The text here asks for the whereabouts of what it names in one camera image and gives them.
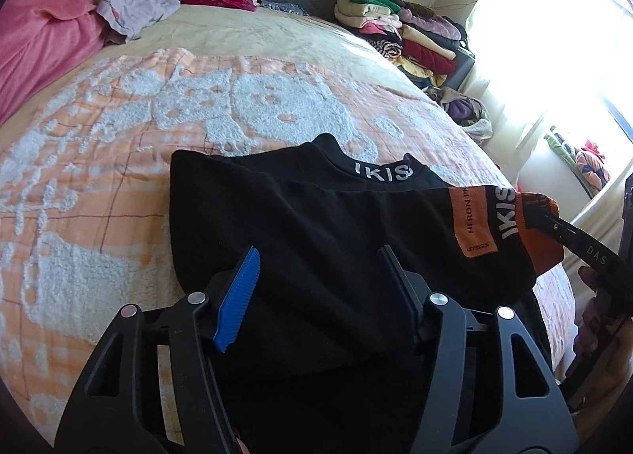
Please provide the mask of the black sweater with orange patch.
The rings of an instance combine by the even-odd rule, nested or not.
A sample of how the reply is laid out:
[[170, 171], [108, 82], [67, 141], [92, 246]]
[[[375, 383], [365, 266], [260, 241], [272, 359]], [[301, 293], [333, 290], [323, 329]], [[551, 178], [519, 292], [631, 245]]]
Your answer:
[[178, 150], [169, 232], [189, 293], [249, 246], [260, 252], [259, 281], [218, 368], [229, 420], [253, 453], [410, 450], [428, 363], [380, 267], [384, 245], [461, 306], [512, 307], [550, 350], [533, 288], [562, 247], [528, 252], [514, 189], [454, 187], [409, 155], [359, 162], [328, 134], [238, 157]]

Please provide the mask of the colourful clothes by window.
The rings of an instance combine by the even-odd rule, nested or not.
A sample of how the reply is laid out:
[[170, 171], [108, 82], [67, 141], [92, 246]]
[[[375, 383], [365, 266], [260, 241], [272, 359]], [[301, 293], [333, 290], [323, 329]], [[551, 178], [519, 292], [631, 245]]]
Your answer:
[[562, 162], [567, 165], [586, 194], [593, 198], [610, 181], [610, 174], [604, 164], [604, 156], [598, 146], [586, 141], [581, 147], [568, 142], [557, 126], [552, 126], [544, 135], [544, 140]]

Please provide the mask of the bag of purple clothes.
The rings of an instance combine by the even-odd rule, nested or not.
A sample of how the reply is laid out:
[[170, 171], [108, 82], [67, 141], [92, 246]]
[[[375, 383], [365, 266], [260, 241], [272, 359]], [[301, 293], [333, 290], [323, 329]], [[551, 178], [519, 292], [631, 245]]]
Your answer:
[[493, 136], [493, 125], [488, 111], [476, 98], [451, 88], [429, 87], [425, 93], [478, 144], [490, 140]]

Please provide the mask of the stack of folded clothes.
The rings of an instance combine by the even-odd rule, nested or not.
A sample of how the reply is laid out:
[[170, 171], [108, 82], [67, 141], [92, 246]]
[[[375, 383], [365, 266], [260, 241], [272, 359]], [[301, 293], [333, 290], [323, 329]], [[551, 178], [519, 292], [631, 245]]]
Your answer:
[[369, 44], [420, 89], [459, 89], [475, 55], [464, 26], [404, 0], [337, 0], [338, 25]]

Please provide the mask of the orange white plush blanket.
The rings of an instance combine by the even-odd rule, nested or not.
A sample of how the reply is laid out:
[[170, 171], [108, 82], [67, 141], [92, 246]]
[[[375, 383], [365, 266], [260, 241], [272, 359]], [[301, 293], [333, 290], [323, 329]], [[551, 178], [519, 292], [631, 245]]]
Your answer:
[[515, 307], [550, 365], [571, 288], [511, 184], [424, 94], [182, 48], [98, 60], [1, 155], [1, 376], [45, 438], [114, 312], [262, 272], [221, 391], [258, 452], [390, 451], [422, 357], [378, 249], [460, 304]]

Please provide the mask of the white curtain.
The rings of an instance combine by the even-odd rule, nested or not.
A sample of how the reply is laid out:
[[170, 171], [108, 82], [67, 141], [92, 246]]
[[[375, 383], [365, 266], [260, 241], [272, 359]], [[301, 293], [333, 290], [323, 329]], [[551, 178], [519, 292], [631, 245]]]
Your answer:
[[[621, 231], [632, 144], [632, 6], [627, 0], [479, 0], [467, 20], [475, 67], [464, 88], [493, 120], [487, 149], [508, 180], [555, 198], [563, 216], [609, 246]], [[585, 204], [571, 178], [534, 158], [553, 126], [592, 141], [612, 180]]]

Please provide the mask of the beige bed sheet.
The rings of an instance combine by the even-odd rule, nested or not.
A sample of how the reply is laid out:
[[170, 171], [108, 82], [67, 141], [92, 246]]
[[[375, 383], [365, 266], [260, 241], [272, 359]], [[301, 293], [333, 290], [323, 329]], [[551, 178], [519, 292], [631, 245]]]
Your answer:
[[137, 40], [110, 45], [99, 56], [148, 55], [172, 47], [195, 55], [241, 55], [305, 63], [402, 95], [422, 95], [395, 65], [349, 31], [315, 17], [267, 8], [240, 11], [182, 5], [169, 18], [143, 29]]

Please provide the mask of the dark patterned pillow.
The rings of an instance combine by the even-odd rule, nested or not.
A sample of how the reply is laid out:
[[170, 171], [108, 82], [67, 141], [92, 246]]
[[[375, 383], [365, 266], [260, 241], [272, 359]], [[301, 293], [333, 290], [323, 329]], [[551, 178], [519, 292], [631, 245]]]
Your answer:
[[261, 8], [270, 9], [270, 11], [281, 11], [282, 13], [296, 16], [307, 17], [309, 15], [305, 9], [294, 3], [259, 0], [259, 6]]

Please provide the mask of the pink blanket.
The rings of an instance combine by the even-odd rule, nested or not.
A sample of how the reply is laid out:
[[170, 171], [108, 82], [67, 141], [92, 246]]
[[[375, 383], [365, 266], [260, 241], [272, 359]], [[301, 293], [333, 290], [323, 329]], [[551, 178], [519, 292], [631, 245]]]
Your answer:
[[93, 0], [6, 0], [1, 8], [1, 121], [103, 48]]

